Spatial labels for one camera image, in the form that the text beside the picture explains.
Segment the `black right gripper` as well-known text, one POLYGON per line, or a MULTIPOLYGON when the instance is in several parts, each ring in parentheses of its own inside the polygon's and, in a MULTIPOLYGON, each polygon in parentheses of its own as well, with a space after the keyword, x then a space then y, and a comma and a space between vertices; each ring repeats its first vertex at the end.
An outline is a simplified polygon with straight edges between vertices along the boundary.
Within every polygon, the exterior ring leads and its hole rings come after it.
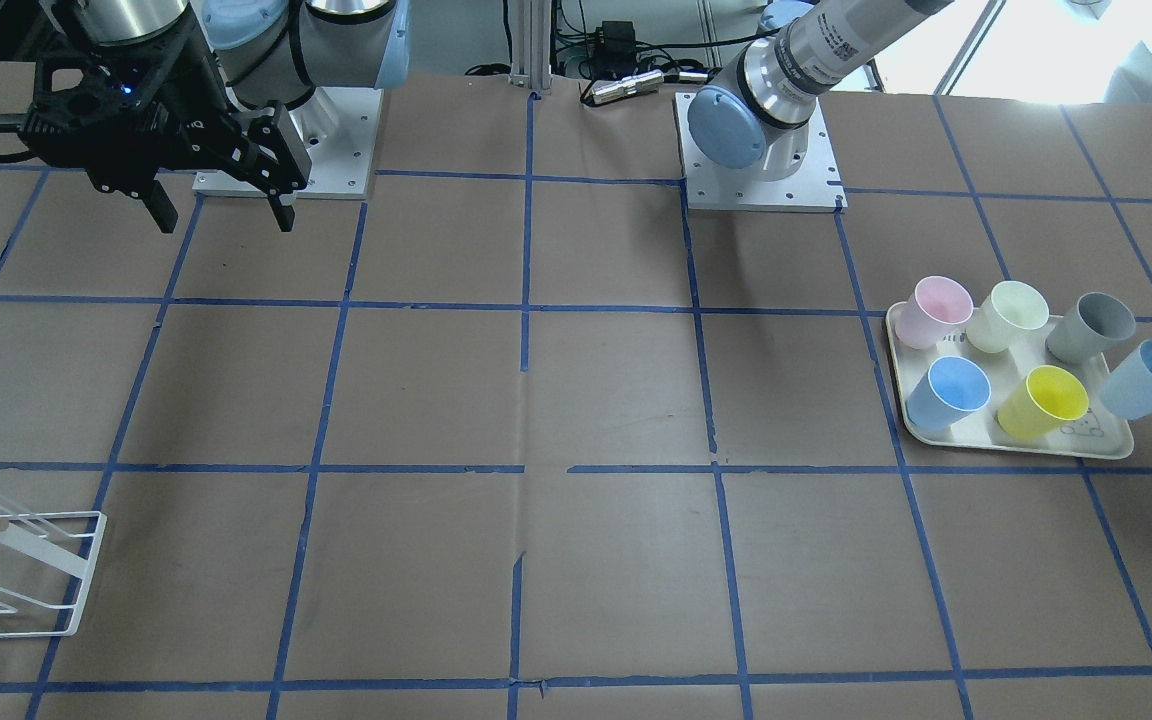
POLYGON ((234 108, 197 20, 169 20, 114 44, 82 20, 35 68, 18 138, 51 167, 88 172, 97 190, 141 196, 156 227, 177 228, 160 170, 220 170, 270 197, 279 232, 294 229, 311 161, 279 103, 234 108))

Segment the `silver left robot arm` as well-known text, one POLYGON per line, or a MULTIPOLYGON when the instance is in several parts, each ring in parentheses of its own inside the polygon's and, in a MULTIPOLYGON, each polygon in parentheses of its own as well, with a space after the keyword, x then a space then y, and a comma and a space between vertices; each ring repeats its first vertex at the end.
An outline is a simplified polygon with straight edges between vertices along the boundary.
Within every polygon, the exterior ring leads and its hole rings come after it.
POLYGON ((702 304, 750 313, 828 314, 824 283, 847 282, 856 314, 873 323, 847 237, 847 205, 835 182, 797 217, 797 191, 785 181, 805 167, 835 165, 840 141, 814 127, 820 96, 878 51, 945 8, 942 1, 820 1, 791 3, 790 22, 767 29, 741 50, 708 85, 687 91, 679 109, 684 149, 702 168, 732 185, 685 179, 687 245, 694 253, 702 304))

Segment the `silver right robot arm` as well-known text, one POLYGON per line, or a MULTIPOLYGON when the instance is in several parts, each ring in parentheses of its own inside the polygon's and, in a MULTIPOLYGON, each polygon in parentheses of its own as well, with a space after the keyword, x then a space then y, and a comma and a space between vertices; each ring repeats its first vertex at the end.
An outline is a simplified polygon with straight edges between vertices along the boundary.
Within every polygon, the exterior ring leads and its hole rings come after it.
POLYGON ((291 232, 312 160, 294 127, 324 88, 394 88, 410 61, 404 1, 50 1, 59 50, 41 55, 18 141, 104 194, 177 210, 162 170, 219 170, 291 232))

